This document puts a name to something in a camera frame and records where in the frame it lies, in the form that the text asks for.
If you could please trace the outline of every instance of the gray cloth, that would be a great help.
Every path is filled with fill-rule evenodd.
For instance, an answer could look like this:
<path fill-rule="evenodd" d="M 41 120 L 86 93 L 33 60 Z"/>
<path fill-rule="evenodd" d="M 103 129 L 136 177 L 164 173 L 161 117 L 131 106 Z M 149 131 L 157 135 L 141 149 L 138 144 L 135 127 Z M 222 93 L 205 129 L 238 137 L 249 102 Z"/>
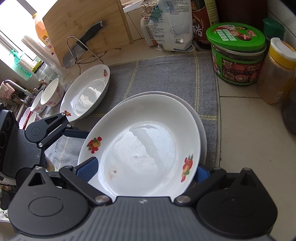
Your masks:
<path fill-rule="evenodd" d="M 215 76 L 210 52 L 193 52 L 144 59 L 109 66 L 110 84 L 100 105 L 88 116 L 71 124 L 90 131 L 93 126 L 122 100 L 146 91 L 172 93 L 188 102 L 200 116 L 207 135 L 205 165 L 215 165 L 217 145 L 217 99 Z M 73 82 L 64 85 L 67 90 Z M 59 113 L 60 104 L 40 115 Z M 84 140 L 62 136 L 45 152 L 56 170 L 76 166 Z"/>

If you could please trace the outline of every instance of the faucet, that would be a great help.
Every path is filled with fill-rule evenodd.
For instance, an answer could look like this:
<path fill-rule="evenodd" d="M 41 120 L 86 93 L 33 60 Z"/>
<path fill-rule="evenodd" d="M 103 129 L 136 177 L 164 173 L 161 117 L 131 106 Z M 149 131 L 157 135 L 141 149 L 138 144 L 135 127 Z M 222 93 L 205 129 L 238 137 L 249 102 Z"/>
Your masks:
<path fill-rule="evenodd" d="M 30 91 L 24 89 L 23 87 L 20 87 L 19 85 L 14 83 L 12 80 L 5 80 L 4 83 L 8 83 L 13 87 L 15 87 L 16 89 L 18 89 L 19 91 L 23 92 L 26 95 L 26 98 L 25 98 L 26 101 L 29 101 L 30 98 L 33 97 L 33 94 Z"/>

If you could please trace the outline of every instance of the plastic wrap roll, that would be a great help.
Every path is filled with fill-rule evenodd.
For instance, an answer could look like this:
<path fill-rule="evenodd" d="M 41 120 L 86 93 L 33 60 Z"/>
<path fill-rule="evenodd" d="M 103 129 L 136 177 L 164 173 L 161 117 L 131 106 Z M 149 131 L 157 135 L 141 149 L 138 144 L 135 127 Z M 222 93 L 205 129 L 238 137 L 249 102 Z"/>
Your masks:
<path fill-rule="evenodd" d="M 68 70 L 61 67 L 57 63 L 54 56 L 51 55 L 46 49 L 37 41 L 31 37 L 25 35 L 22 39 L 22 42 L 31 49 L 40 59 L 42 59 L 48 66 L 50 66 L 59 76 L 66 78 Z"/>

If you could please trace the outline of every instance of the yellow and white lid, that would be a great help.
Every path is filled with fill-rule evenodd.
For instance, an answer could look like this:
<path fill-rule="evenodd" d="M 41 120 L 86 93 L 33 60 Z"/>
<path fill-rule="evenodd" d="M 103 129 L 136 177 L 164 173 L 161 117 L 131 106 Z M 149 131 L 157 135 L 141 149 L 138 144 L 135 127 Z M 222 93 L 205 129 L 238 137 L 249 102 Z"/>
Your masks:
<path fill-rule="evenodd" d="M 289 44 L 281 41 L 279 38 L 270 40 L 270 56 L 281 66 L 287 69 L 296 68 L 296 51 Z"/>

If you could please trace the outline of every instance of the jar with yellow lid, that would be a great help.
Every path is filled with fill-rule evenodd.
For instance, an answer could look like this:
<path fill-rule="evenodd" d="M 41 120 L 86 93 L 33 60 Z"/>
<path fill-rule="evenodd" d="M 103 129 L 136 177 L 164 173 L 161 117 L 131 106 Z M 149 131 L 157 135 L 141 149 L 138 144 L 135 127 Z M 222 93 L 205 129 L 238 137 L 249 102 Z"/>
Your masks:
<path fill-rule="evenodd" d="M 269 104 L 283 101 L 295 80 L 296 51 L 279 38 L 272 38 L 258 78 L 257 89 Z"/>

